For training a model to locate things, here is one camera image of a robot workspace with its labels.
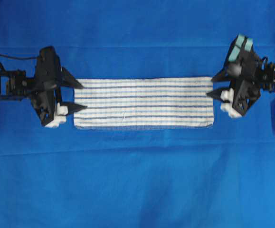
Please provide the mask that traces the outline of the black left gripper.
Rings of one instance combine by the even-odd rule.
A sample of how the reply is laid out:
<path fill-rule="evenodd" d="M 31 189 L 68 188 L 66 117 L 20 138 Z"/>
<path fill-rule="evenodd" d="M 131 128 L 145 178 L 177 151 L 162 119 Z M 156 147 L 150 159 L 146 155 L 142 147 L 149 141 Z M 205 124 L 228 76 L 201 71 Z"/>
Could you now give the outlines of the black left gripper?
<path fill-rule="evenodd" d="M 66 122 L 67 114 L 87 109 L 87 106 L 74 102 L 62 103 L 60 86 L 84 89 L 84 86 L 65 67 L 36 66 L 34 79 L 35 91 L 32 92 L 30 100 L 42 126 L 57 128 Z"/>

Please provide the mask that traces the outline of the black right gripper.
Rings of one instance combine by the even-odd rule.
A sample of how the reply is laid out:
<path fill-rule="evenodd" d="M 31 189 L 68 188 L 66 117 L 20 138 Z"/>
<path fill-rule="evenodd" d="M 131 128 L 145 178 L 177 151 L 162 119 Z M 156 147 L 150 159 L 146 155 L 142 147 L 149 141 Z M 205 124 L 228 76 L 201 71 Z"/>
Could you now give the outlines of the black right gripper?
<path fill-rule="evenodd" d="M 229 64 L 228 67 L 223 67 L 214 77 L 212 82 L 230 81 L 234 78 L 233 85 L 229 88 L 222 87 L 206 93 L 206 96 L 222 100 L 220 109 L 227 112 L 231 118 L 240 118 L 244 116 L 249 108 L 261 96 L 260 88 L 253 82 L 239 78 L 242 71 L 242 66 L 239 64 Z"/>

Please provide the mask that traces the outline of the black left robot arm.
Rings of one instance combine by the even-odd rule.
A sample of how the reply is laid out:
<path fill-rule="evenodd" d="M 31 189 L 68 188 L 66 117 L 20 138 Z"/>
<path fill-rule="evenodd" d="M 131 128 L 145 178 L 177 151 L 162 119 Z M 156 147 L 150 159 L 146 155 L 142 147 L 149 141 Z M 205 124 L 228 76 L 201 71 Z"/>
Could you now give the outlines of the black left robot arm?
<path fill-rule="evenodd" d="M 78 82 L 59 63 L 38 62 L 33 77 L 24 70 L 7 71 L 0 62 L 0 101 L 29 99 L 42 126 L 57 127 L 68 115 L 87 109 L 87 106 L 62 99 L 61 88 L 82 89 Z"/>

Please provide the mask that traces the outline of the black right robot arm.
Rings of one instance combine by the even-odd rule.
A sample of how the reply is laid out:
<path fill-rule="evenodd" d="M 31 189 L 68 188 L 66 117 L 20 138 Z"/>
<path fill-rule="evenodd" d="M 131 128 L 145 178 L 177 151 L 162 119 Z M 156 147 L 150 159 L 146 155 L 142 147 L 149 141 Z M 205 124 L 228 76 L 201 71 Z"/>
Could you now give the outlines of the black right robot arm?
<path fill-rule="evenodd" d="M 221 109 L 228 111 L 232 118 L 244 116 L 261 96 L 261 90 L 275 92 L 275 63 L 267 60 L 264 57 L 228 62 L 211 81 L 229 81 L 229 87 L 215 89 L 206 95 L 219 100 Z"/>

